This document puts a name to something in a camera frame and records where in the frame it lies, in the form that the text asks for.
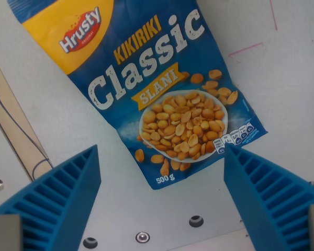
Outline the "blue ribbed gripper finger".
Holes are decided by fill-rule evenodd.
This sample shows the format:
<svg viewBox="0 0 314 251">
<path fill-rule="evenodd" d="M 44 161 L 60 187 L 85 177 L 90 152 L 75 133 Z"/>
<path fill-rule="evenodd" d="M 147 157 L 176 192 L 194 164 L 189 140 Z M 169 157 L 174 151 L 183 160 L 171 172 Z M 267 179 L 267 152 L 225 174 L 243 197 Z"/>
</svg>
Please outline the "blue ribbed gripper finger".
<svg viewBox="0 0 314 251">
<path fill-rule="evenodd" d="M 225 146 L 224 182 L 255 250 L 310 250 L 314 186 L 252 152 Z"/>
<path fill-rule="evenodd" d="M 93 145 L 7 199 L 0 215 L 20 216 L 23 250 L 78 250 L 100 185 Z"/>
</svg>

